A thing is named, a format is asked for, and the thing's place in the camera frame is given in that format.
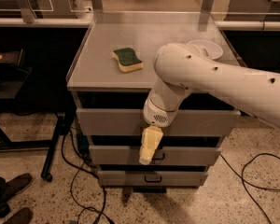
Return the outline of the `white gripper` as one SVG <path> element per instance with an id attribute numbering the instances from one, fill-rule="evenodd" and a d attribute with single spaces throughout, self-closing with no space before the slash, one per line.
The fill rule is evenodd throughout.
<path id="1" fill-rule="evenodd" d="M 163 137 L 161 128 L 168 127 L 174 121 L 181 101 L 174 98 L 163 98 L 150 93 L 143 108 L 144 120 L 150 126 L 142 132 L 139 162 L 149 165 Z"/>

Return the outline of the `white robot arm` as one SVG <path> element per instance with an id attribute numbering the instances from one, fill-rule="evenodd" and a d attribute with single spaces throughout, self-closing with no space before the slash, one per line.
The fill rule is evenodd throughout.
<path id="1" fill-rule="evenodd" d="M 182 102 L 204 91 L 280 129 L 280 74 L 215 62 L 194 45 L 171 43 L 153 59 L 156 81 L 144 104 L 139 162 L 148 165 Z"/>

